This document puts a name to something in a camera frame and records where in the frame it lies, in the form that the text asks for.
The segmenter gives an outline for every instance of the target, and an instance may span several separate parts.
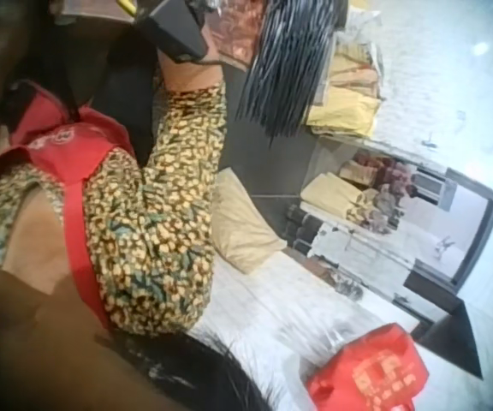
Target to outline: red plastic bag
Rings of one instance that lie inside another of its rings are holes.
[[[413,411],[428,377],[413,339],[389,324],[342,348],[307,389],[318,411]]]

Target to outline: beige pillow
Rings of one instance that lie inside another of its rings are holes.
[[[244,274],[287,246],[264,221],[231,169],[220,171],[216,179],[212,241],[222,258]]]

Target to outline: black fringe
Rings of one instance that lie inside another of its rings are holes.
[[[297,133],[315,97],[324,55],[347,0],[269,0],[237,117],[273,140]]]

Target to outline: mirror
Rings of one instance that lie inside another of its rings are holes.
[[[300,197],[300,209],[327,224],[309,253],[389,298],[413,272],[457,293],[493,226],[488,188],[334,140],[319,140]]]

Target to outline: black hair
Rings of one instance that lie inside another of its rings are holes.
[[[191,411],[271,411],[278,395],[264,394],[230,349],[214,335],[184,332],[157,337],[114,333],[117,352],[168,398]]]

